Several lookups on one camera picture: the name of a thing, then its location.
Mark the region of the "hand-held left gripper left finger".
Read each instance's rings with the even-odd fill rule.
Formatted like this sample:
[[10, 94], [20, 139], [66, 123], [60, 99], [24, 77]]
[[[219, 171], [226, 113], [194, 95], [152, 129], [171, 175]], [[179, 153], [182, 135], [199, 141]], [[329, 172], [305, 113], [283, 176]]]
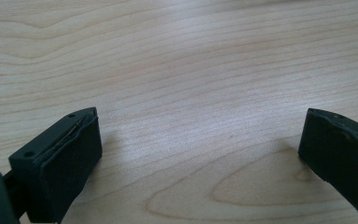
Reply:
[[63, 220], [103, 154], [97, 109], [73, 112], [9, 157], [35, 223]]

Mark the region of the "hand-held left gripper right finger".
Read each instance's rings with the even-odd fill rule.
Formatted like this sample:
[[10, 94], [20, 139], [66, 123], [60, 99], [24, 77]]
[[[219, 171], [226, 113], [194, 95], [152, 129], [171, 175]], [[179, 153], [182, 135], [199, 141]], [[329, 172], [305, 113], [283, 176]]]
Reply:
[[358, 122], [310, 108], [298, 155], [358, 211]]

